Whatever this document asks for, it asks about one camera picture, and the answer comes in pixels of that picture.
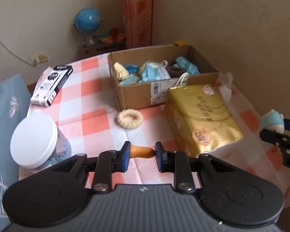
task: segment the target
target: table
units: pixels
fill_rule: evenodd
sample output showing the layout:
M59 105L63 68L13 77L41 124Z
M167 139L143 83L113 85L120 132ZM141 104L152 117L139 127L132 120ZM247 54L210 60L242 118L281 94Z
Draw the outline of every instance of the table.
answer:
M68 138L73 155L86 153L88 157L95 157L106 150L120 150L126 140L136 146L151 148L155 142L161 141L166 150L178 150L164 113L164 105L141 109L144 122L135 130L123 129L116 123L119 107L111 85L107 54L70 65L73 66L73 73L52 105L30 105L28 115L39 111L49 114ZM37 86L50 70L44 71ZM229 156L222 159L273 182L284 193L285 207L289 207L290 169L282 165L282 155L277 147L270 147L259 139L260 116L236 86L232 87L229 108L245 138L236 143L236 149ZM196 173L193 176L196 187L200 186ZM92 179L93 173L89 175L86 187L90 187ZM130 160L126 173L113 174L113 186L117 183L173 183L173 174L159 173L155 158L135 158Z

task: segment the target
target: power cord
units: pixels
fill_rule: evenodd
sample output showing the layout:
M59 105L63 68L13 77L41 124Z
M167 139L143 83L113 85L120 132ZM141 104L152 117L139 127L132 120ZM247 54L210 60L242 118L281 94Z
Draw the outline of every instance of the power cord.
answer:
M33 64L30 64L30 63L28 63L26 60L23 60L21 57L19 57L19 56L17 56L16 54L14 54L13 52L11 52L1 41L0 41L0 44L1 44L1 46L3 46L11 55L13 55L14 57L16 57L18 60L20 60L20 61L22 61L22 62L24 62L24 63L26 63L27 65L30 65L30 66L32 66L32 67L36 67L36 64L35 65L33 65Z

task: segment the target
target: woven ring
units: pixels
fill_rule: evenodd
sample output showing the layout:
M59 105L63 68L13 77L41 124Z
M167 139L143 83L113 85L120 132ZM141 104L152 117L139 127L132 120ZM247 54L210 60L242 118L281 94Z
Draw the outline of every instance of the woven ring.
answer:
M135 118L135 120L132 120L132 121L123 120L123 118L126 116L131 116ZM139 111L134 110L134 109L123 110L117 115L118 124L121 127L126 128L126 129L138 128L142 124L143 119L144 119L143 115Z

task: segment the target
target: curtain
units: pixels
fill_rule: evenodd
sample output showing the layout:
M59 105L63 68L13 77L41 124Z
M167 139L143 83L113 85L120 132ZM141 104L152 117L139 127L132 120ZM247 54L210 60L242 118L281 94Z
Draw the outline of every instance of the curtain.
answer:
M149 46L152 34L152 0L122 0L127 48Z

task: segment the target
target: blue cushion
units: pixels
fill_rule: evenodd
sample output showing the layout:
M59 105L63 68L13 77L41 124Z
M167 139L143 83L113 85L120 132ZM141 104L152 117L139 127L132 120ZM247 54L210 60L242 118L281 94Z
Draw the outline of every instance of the blue cushion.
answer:
M10 141L18 123L26 117L30 93L19 75L0 83L0 231L9 225L2 209L5 190L19 179L19 166L10 153Z

